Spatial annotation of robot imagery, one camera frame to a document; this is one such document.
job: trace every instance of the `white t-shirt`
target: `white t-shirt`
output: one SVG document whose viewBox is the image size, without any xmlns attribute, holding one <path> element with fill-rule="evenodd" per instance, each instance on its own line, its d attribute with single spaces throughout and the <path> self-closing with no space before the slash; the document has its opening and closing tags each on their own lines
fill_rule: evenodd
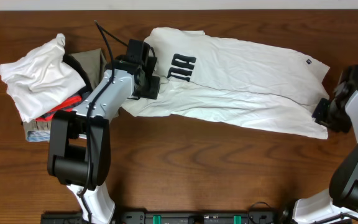
<svg viewBox="0 0 358 224">
<path fill-rule="evenodd" d="M 162 77 L 162 84 L 156 100 L 127 100 L 122 105 L 132 115 L 179 114 L 245 128 L 328 137 L 311 113 L 320 98 L 328 97 L 321 81 L 329 67 L 310 56 L 171 28 L 154 29 L 145 42 L 155 50 L 155 75 Z"/>
<path fill-rule="evenodd" d="M 22 121 L 38 118 L 85 86 L 80 74 L 62 62 L 65 41 L 63 34 L 57 34 L 20 60 L 0 65 L 1 80 Z"/>
</svg>

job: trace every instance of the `white wall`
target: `white wall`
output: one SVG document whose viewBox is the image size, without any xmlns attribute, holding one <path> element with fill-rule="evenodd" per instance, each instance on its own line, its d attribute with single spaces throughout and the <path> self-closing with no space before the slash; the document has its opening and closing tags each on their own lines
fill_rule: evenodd
<svg viewBox="0 0 358 224">
<path fill-rule="evenodd" d="M 0 0 L 0 10 L 358 9 L 358 0 Z"/>
</svg>

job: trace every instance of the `clothing pile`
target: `clothing pile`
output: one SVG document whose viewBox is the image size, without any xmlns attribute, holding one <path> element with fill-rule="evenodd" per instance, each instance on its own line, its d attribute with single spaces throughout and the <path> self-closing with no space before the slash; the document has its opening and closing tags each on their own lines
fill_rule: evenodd
<svg viewBox="0 0 358 224">
<path fill-rule="evenodd" d="M 295 50 L 203 31 L 154 29 L 145 42 L 155 50 L 154 75 L 165 79 L 156 100 L 127 100 L 133 116 L 178 114 L 244 128 L 327 139 L 311 114 L 328 94 L 329 67 Z"/>
<path fill-rule="evenodd" d="M 67 55 L 64 46 L 65 36 L 58 34 L 17 62 L 0 65 L 28 141 L 48 141 L 55 112 L 71 111 L 103 78 L 101 49 Z"/>
</svg>

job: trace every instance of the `brown wooden surface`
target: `brown wooden surface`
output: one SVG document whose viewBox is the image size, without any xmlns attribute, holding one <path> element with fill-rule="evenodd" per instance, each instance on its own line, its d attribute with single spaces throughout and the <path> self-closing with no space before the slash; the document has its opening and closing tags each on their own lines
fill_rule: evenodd
<svg viewBox="0 0 358 224">
<path fill-rule="evenodd" d="M 59 32 L 67 52 L 105 49 L 94 19 L 125 41 L 167 26 L 295 49 L 331 67 L 323 82 L 328 92 L 341 70 L 358 62 L 358 11 L 60 11 L 0 12 L 0 64 Z M 124 53 L 110 43 L 115 55 Z M 318 140 L 121 111 L 111 123 L 106 182 L 118 205 L 148 210 L 246 210 L 259 200 L 278 207 L 327 188 L 355 143 L 353 133 Z M 47 174 L 47 153 L 47 143 L 25 141 L 0 79 L 0 223 L 39 223 L 44 211 L 79 209 L 71 192 Z"/>
</svg>

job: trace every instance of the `black bracket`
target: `black bracket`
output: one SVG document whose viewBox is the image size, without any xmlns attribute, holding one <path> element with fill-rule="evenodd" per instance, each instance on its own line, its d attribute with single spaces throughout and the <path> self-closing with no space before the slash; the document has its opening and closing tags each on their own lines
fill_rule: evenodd
<svg viewBox="0 0 358 224">
<path fill-rule="evenodd" d="M 348 133 L 352 121 L 346 114 L 345 106 L 353 93 L 358 90 L 358 65 L 345 69 L 334 90 L 332 101 L 322 98 L 312 114 L 315 122 L 336 132 Z"/>
<path fill-rule="evenodd" d="M 160 77 L 153 76 L 157 58 L 149 56 L 151 46 L 141 40 L 130 40 L 125 55 L 116 57 L 114 68 L 127 71 L 135 76 L 134 96 L 157 99 L 160 90 Z"/>
<path fill-rule="evenodd" d="M 89 189 L 103 184 L 110 168 L 109 120 L 100 116 L 90 118 L 92 138 L 92 175 Z M 57 111 L 52 119 L 48 155 L 48 173 L 64 185 L 84 186 L 88 171 L 85 147 L 70 144 L 69 139 L 78 138 L 86 129 L 85 117 L 74 111 Z"/>
</svg>

